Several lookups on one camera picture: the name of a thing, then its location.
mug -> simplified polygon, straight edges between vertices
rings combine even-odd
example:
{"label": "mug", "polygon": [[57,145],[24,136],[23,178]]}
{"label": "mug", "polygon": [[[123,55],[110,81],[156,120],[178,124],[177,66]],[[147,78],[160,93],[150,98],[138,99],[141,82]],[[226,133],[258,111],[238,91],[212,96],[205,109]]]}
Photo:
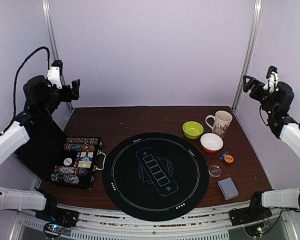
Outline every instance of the mug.
{"label": "mug", "polygon": [[[214,119],[213,126],[208,123],[209,118]],[[206,124],[212,129],[214,134],[219,135],[221,138],[224,138],[226,131],[228,130],[230,123],[232,121],[232,115],[227,111],[217,111],[215,116],[208,115],[205,118]]]}

mug handle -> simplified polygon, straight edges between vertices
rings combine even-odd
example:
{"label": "mug handle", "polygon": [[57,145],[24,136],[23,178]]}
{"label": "mug handle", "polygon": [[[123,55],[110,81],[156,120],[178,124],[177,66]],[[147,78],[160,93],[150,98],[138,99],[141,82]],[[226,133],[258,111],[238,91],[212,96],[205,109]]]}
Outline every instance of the mug handle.
{"label": "mug handle", "polygon": [[213,127],[208,123],[208,119],[209,118],[213,118],[213,120],[215,120],[215,116],[213,116],[213,115],[208,115],[208,116],[206,116],[206,118],[205,118],[205,123],[213,130]]}

dark brown tabletop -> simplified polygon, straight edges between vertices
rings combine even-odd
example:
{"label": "dark brown tabletop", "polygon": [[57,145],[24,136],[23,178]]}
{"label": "dark brown tabletop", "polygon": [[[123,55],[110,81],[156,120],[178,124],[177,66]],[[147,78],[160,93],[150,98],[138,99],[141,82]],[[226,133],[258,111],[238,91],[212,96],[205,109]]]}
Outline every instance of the dark brown tabletop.
{"label": "dark brown tabletop", "polygon": [[[205,123],[207,115],[213,115],[218,110],[231,113],[227,106],[138,106],[138,107],[93,107],[78,108],[65,128],[68,136],[102,137],[103,152],[108,154],[117,144],[128,137],[149,132],[173,134],[192,143],[204,156],[207,165],[219,165],[222,169],[220,177],[210,177],[208,191],[198,207],[210,207],[237,203],[249,200],[255,191],[271,189],[270,183],[257,159],[250,142],[245,136],[237,119],[229,127],[223,141],[223,148],[217,153],[206,153],[200,144],[200,139],[190,140],[183,135],[182,125],[187,121],[197,121],[204,127],[204,133],[211,129]],[[233,163],[219,159],[228,151],[233,157]],[[217,182],[231,177],[239,195],[225,200]],[[58,203],[106,210],[117,210],[108,198],[102,183],[102,172],[95,174],[96,181],[91,190],[74,189],[54,186],[43,181],[41,189],[54,195]]]}

poker mat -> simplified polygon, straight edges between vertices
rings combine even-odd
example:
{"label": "poker mat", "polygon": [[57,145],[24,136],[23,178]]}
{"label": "poker mat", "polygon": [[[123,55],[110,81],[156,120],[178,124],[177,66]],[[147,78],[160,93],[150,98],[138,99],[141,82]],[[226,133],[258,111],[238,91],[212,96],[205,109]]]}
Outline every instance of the poker mat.
{"label": "poker mat", "polygon": [[209,185],[204,157],[188,141],[167,133],[143,133],[107,156],[103,184],[123,212],[146,221],[167,221],[194,209]]}

green bowl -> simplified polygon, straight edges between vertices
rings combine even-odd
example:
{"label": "green bowl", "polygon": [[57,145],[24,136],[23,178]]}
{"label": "green bowl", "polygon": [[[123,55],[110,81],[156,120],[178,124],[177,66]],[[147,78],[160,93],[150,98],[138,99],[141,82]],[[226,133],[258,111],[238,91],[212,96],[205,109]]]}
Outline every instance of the green bowl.
{"label": "green bowl", "polygon": [[197,139],[203,133],[203,126],[196,121],[188,121],[182,126],[183,133],[188,139]]}

